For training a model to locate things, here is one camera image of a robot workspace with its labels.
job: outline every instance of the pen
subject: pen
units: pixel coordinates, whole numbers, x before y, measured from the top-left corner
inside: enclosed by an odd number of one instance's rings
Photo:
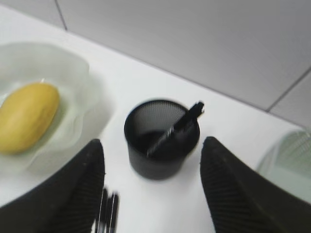
[[[114,192],[107,202],[106,233],[115,233],[118,218],[119,196]]]
[[[96,227],[95,227],[96,231],[95,231],[95,233],[103,233],[104,232],[104,226],[106,224],[107,198],[108,198],[108,192],[107,192],[107,189],[104,188],[99,215],[96,219]]]

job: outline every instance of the clear glass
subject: clear glass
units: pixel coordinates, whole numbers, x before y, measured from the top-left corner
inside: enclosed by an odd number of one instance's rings
[[[32,82],[55,85],[61,96],[60,107],[34,147],[18,155],[0,153],[0,172],[21,172],[40,154],[74,145],[81,136],[84,114],[99,101],[89,65],[82,58],[47,44],[0,46],[0,105],[10,93]]]
[[[265,155],[258,172],[294,196],[311,203],[311,135],[285,135]]]

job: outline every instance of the black pen on desk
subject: black pen on desk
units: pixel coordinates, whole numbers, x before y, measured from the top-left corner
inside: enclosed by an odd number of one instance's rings
[[[106,188],[103,189],[101,208],[96,220],[95,233],[103,233],[106,224],[106,208],[107,208],[108,191]]]
[[[106,232],[115,233],[119,209],[119,195],[114,192],[107,203]]]

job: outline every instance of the tile grout line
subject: tile grout line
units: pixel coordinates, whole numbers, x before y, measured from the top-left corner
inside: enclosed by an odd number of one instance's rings
[[[62,10],[60,9],[60,6],[58,4],[58,0],[54,0],[55,4],[56,4],[56,8],[58,10],[58,13],[59,13],[59,16],[60,16],[60,19],[62,20],[62,23],[63,23],[63,26],[65,28],[65,31],[68,31],[68,27],[66,25],[66,22],[65,22],[65,19],[63,17],[63,13],[62,13]]]
[[[276,101],[274,101],[266,112],[270,112],[285,96],[287,96],[302,80],[305,79],[311,73],[311,67],[307,69],[289,88],[287,88],[283,94],[281,94]]]

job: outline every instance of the glass bowl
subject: glass bowl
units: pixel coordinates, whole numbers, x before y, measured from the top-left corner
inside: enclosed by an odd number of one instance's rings
[[[41,153],[55,153],[74,145],[81,136],[85,113],[99,101],[95,80],[90,78],[89,65],[82,58],[48,44],[0,46],[0,105],[13,91],[33,82],[56,86],[60,106],[52,125],[32,148],[15,155],[0,153],[0,172],[23,171]]]

